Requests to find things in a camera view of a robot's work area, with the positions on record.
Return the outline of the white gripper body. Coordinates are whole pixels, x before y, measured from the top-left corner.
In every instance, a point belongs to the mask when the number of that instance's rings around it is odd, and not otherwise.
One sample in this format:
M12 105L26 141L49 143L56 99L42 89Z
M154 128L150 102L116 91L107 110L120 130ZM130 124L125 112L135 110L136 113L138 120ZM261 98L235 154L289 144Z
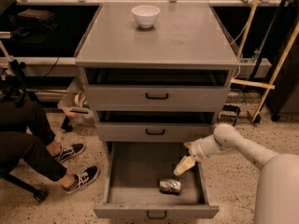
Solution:
M215 140L213 135L205 138L200 138L189 143L189 154L195 158L196 161L211 158L221 154L221 145Z

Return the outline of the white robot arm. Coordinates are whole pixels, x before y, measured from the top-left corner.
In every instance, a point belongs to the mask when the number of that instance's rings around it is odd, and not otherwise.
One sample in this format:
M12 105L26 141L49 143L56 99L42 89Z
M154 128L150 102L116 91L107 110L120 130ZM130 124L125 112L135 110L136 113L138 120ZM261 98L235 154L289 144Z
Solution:
M244 136L229 124L218 124L212 135L187 142L189 154L174 170L182 175L197 162L237 151L259 171L254 224L299 224L299 156L279 154Z

